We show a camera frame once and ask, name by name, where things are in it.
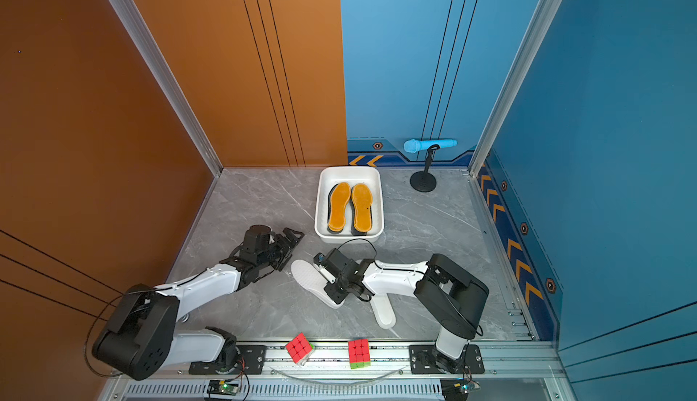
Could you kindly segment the white insole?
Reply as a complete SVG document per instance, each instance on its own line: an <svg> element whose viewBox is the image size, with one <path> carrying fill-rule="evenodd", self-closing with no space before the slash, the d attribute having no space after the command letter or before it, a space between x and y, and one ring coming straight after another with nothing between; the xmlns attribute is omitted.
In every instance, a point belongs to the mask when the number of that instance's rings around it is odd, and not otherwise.
<svg viewBox="0 0 697 401"><path fill-rule="evenodd" d="M311 295L319 299L330 308L340 308L343 303L336 303L326 292L326 286L330 282L308 261L294 261L292 263L292 276L301 288L310 292Z"/></svg>
<svg viewBox="0 0 697 401"><path fill-rule="evenodd" d="M378 325L383 330L389 330L396 325L397 319L387 294L374 295L370 306Z"/></svg>

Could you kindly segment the dark grey insole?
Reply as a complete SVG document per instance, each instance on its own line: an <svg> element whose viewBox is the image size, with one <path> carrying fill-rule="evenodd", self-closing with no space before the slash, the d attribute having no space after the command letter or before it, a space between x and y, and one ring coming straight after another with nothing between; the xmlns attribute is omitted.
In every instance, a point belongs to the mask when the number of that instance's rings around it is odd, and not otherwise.
<svg viewBox="0 0 697 401"><path fill-rule="evenodd" d="M343 232L344 228L345 228L344 222L341 222L341 223L329 222L328 227L327 227L328 232L331 234L340 234L341 232Z"/></svg>
<svg viewBox="0 0 697 401"><path fill-rule="evenodd" d="M366 236L373 227L372 207L357 207L352 205L351 233L353 236Z"/></svg>

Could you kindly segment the yellow insole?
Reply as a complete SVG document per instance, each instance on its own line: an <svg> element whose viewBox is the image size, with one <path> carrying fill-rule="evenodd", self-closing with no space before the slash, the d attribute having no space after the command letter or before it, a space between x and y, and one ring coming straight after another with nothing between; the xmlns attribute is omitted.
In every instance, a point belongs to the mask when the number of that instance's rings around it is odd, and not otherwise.
<svg viewBox="0 0 697 401"><path fill-rule="evenodd" d="M367 235L372 229L372 203L370 188L365 183L356 184L351 191L352 232L355 235Z"/></svg>
<svg viewBox="0 0 697 401"><path fill-rule="evenodd" d="M328 196L328 223L345 223L345 210L350 201L351 187L348 183L338 183L331 190Z"/></svg>

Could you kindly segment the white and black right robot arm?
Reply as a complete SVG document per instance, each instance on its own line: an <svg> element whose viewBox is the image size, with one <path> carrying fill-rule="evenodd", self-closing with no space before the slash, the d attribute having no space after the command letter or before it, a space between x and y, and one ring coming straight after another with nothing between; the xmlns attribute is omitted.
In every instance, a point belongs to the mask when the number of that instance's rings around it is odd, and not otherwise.
<svg viewBox="0 0 697 401"><path fill-rule="evenodd" d="M483 334L480 321L489 296L483 281L443 254L415 264L392 264L356 261L339 248L313 258L306 290L332 308L341 307L350 296L370 304L385 330L396 324L390 296L416 299L439 323L432 363L448 374L469 368L466 355L471 341Z"/></svg>

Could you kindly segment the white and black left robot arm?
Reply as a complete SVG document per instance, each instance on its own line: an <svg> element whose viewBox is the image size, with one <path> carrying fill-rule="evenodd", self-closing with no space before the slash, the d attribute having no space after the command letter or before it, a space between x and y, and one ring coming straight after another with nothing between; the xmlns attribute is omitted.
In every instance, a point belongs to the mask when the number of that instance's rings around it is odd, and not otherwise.
<svg viewBox="0 0 697 401"><path fill-rule="evenodd" d="M230 255L186 279L149 287L137 284L110 301L113 312L98 335L88 333L86 363L97 359L115 376L140 381L160 368L201 363L229 374L241 362L237 339L221 328L182 330L196 308L243 290L290 261L305 234L290 228L274 232L252 225Z"/></svg>

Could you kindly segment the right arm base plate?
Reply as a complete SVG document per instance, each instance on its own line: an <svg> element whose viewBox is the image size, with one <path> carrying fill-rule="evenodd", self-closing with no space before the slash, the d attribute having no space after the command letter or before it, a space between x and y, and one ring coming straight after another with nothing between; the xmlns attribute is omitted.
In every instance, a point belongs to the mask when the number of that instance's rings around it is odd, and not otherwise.
<svg viewBox="0 0 697 401"><path fill-rule="evenodd" d="M475 344L467 344L458 359L441 353L434 345L411 345L408 348L411 373L426 374L465 374L482 375L486 372L480 349Z"/></svg>

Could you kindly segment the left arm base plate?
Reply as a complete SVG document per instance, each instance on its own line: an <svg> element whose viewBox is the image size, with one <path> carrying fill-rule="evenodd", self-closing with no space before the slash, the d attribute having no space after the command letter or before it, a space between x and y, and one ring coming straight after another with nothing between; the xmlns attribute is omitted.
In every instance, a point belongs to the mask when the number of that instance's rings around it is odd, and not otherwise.
<svg viewBox="0 0 697 401"><path fill-rule="evenodd" d="M188 373L190 375L232 375L234 377L243 371L247 376L261 375L266 353L267 347L264 345L238 345L235 360L230 366L220 360L192 362Z"/></svg>

